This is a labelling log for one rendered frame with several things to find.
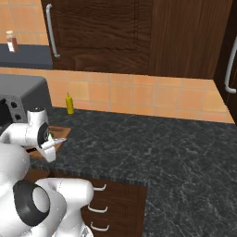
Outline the dark blue shelf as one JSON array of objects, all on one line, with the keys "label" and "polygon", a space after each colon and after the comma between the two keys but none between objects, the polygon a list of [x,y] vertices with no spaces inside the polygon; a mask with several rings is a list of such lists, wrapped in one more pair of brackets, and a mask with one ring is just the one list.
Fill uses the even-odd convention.
[{"label": "dark blue shelf", "polygon": [[48,45],[20,44],[12,53],[6,44],[0,44],[0,67],[23,69],[52,69],[53,61]]}]

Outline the silver peeler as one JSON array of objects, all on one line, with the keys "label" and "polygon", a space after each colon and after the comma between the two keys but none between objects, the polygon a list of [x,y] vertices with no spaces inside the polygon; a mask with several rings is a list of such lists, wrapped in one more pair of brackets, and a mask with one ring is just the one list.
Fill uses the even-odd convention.
[{"label": "silver peeler", "polygon": [[53,140],[50,140],[50,144],[51,145],[56,145],[56,144],[59,144],[59,143],[63,143],[67,140],[67,138],[56,138],[56,139],[53,139]]}]

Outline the wooden cutting board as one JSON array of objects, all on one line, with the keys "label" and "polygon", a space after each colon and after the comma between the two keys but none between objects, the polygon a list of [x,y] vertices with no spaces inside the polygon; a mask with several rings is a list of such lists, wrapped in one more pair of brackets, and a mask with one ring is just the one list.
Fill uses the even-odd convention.
[{"label": "wooden cutting board", "polygon": [[[71,128],[63,128],[58,126],[50,126],[49,131],[55,134],[55,138],[67,138],[71,132]],[[42,158],[43,156],[34,147],[26,147],[26,151],[32,158]]]}]

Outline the yellow mustard bottle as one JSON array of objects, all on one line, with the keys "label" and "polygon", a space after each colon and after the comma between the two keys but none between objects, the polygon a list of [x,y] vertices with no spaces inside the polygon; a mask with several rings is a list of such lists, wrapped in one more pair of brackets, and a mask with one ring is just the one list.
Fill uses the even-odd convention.
[{"label": "yellow mustard bottle", "polygon": [[67,93],[67,96],[66,96],[65,100],[66,100],[68,114],[69,115],[74,114],[73,100],[72,100],[72,97],[69,95],[69,93]]}]

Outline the brown spice bottle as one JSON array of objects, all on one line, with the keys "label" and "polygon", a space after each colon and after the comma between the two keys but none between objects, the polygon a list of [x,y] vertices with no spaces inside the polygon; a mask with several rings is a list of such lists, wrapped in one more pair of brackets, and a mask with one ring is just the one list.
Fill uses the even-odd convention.
[{"label": "brown spice bottle", "polygon": [[17,38],[13,31],[6,32],[6,41],[10,52],[16,53],[19,50]]}]

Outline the dark wood cupboard side panel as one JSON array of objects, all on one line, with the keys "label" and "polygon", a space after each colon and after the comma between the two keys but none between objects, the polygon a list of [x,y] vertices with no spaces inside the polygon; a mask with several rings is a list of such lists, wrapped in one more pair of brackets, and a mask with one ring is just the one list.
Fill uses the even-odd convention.
[{"label": "dark wood cupboard side panel", "polygon": [[211,79],[233,0],[154,0],[149,73]]}]

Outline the grey toaster oven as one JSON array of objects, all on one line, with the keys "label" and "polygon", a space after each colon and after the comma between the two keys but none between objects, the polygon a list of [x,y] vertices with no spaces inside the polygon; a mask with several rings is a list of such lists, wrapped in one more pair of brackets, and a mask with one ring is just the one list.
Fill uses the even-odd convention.
[{"label": "grey toaster oven", "polygon": [[41,76],[0,74],[0,130],[11,123],[26,123],[27,111],[52,110],[47,81]]}]

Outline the dark wood drawer front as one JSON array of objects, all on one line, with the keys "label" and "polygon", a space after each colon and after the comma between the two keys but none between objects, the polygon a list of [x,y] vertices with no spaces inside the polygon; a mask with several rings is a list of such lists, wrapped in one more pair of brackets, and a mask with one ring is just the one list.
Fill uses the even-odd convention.
[{"label": "dark wood drawer front", "polygon": [[88,209],[88,206],[85,206],[81,212],[84,215],[94,215],[97,218],[126,218],[128,216],[128,207],[117,201],[93,200],[90,203],[90,207],[96,209],[105,209],[108,207],[108,210],[104,214],[94,213]]},{"label": "dark wood drawer front", "polygon": [[94,226],[98,228],[105,228],[107,225],[110,226],[109,230],[106,232],[94,231],[91,229],[94,234],[94,237],[128,237],[127,228],[123,224],[118,224],[114,221],[100,218],[85,217],[83,220],[90,229],[91,222],[93,222]]},{"label": "dark wood drawer front", "polygon": [[103,187],[106,184],[106,189],[102,192],[95,192],[99,198],[126,198],[128,194],[127,185],[114,181],[93,180],[93,187]]}]

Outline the dark wood tall cupboard door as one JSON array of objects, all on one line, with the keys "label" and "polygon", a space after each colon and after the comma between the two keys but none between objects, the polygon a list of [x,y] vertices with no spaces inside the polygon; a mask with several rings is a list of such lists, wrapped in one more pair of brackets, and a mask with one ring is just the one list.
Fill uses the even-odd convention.
[{"label": "dark wood tall cupboard door", "polygon": [[237,52],[231,69],[230,87],[236,89],[236,94],[229,94],[225,90],[225,75],[231,55],[231,49],[237,35],[237,0],[232,0],[231,12],[229,15],[225,35],[220,49],[218,63],[216,66],[214,82],[220,96],[227,106],[234,123],[237,125]]}]

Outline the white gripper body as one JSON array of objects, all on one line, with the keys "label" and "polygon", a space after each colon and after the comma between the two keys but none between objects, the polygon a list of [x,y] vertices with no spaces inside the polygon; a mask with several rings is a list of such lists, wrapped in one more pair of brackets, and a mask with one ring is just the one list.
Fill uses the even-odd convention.
[{"label": "white gripper body", "polygon": [[55,141],[47,141],[37,147],[38,152],[45,158],[47,162],[53,162],[56,160]]}]

